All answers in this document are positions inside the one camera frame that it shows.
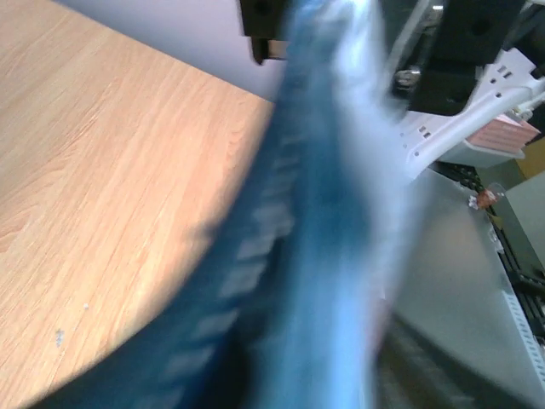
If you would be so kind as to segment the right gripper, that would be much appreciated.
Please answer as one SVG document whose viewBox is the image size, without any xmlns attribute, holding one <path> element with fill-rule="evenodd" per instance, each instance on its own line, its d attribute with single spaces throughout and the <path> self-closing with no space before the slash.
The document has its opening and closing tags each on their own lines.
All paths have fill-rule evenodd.
<svg viewBox="0 0 545 409">
<path fill-rule="evenodd" d="M 296 78 L 347 52 L 403 109 L 461 113 L 516 25 L 521 1 L 240 1 L 254 61 Z"/>
</svg>

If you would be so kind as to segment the blue card holder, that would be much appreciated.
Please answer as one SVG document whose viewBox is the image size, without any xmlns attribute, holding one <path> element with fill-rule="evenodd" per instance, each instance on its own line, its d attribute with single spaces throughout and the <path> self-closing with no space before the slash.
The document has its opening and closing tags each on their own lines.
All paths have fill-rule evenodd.
<svg viewBox="0 0 545 409">
<path fill-rule="evenodd" d="M 422 198 L 397 117 L 341 52 L 307 90 L 316 143 L 255 156 L 211 243 L 147 325 L 38 408 L 371 408 L 382 288 L 396 285 Z"/>
</svg>

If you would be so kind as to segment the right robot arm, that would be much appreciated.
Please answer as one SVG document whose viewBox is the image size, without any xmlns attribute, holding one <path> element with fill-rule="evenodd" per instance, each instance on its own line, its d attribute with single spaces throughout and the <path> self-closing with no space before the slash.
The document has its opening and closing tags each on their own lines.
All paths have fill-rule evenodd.
<svg viewBox="0 0 545 409">
<path fill-rule="evenodd" d="M 544 4 L 541 1 L 354 1 L 351 14 L 332 14 L 329 1 L 242 1 L 244 35 L 257 64 L 286 60 L 276 106 L 259 150 L 285 158 L 316 143 L 307 107 L 336 126 L 331 90 L 307 90 L 329 72 L 332 49 L 346 39 L 376 87 L 372 104 L 397 117 L 395 143 L 419 172 L 511 108 L 544 94 Z"/>
</svg>

